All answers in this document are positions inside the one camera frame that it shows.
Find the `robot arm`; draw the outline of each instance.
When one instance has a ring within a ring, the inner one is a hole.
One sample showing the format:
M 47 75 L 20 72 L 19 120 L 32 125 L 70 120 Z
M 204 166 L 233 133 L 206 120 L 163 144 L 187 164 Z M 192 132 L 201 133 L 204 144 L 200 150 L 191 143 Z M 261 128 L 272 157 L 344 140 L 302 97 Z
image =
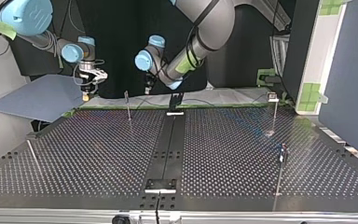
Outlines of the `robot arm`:
M 95 68 L 95 40 L 88 36 L 80 36 L 77 43 L 57 39 L 48 31 L 52 13 L 50 0 L 0 0 L 0 21 L 13 26 L 20 38 L 68 63 L 77 63 L 83 80 L 78 85 L 87 101 L 96 86 L 107 79 L 103 70 Z
M 187 72 L 201 66 L 201 61 L 208 54 L 226 44 L 234 27 L 235 6 L 232 0 L 171 2 L 194 23 L 186 47 L 171 63 L 167 63 L 163 60 L 164 38 L 152 35 L 149 45 L 135 57 L 135 64 L 140 70 L 150 73 L 175 90 L 181 85 Z

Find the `light blue joint cap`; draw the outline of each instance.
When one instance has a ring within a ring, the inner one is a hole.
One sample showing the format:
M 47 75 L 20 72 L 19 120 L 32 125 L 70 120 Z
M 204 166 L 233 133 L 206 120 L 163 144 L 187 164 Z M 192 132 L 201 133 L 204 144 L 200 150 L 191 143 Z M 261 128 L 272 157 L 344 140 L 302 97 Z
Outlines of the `light blue joint cap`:
M 0 21 L 7 23 L 19 35 L 41 35 L 52 21 L 50 0 L 12 0 L 0 11 Z
M 67 44 L 62 48 L 62 57 L 68 63 L 78 63 L 83 60 L 84 51 L 76 44 Z
M 89 36 L 80 36 L 77 42 L 95 46 L 95 39 Z
M 182 78 L 180 78 L 180 79 L 181 79 L 180 81 L 175 81 L 175 82 L 173 82 L 173 84 L 167 85 L 167 87 L 170 88 L 173 91 L 178 89 L 180 87 L 180 85 L 182 85 L 182 82 L 183 82 Z
M 153 67 L 153 58 L 146 50 L 141 50 L 135 57 L 135 64 L 139 70 L 147 72 Z
M 152 35 L 149 38 L 149 44 L 156 47 L 165 48 L 165 39 L 160 35 Z

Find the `black mount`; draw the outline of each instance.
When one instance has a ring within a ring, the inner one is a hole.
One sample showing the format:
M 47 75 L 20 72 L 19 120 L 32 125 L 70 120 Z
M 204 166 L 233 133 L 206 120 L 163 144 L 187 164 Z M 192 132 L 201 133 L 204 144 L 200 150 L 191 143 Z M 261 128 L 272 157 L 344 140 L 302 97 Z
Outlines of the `black mount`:
M 131 224 L 129 217 L 115 216 L 112 219 L 112 224 Z
M 171 95 L 170 108 L 168 109 L 168 113 L 182 113 L 182 111 L 180 109 L 177 109 L 176 107 L 182 104 L 184 96 L 184 92 L 173 93 Z

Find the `perforated metal table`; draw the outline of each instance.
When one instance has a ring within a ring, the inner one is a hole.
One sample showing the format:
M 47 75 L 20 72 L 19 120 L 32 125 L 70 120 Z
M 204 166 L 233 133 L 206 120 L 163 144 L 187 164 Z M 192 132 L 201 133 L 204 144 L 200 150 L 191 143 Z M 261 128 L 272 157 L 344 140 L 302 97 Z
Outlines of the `perforated metal table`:
M 83 110 L 0 159 L 0 209 L 353 214 L 358 159 L 288 108 Z

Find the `metal frame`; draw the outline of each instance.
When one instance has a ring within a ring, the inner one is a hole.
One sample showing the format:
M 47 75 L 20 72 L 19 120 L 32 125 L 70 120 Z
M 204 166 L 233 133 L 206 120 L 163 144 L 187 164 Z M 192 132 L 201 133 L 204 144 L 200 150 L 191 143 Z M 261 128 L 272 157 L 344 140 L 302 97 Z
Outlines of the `metal frame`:
M 161 223 L 358 223 L 358 214 L 342 213 L 196 213 L 159 212 Z M 114 216 L 129 217 L 131 224 L 154 224 L 154 212 L 115 210 L 0 209 L 0 223 L 111 223 Z

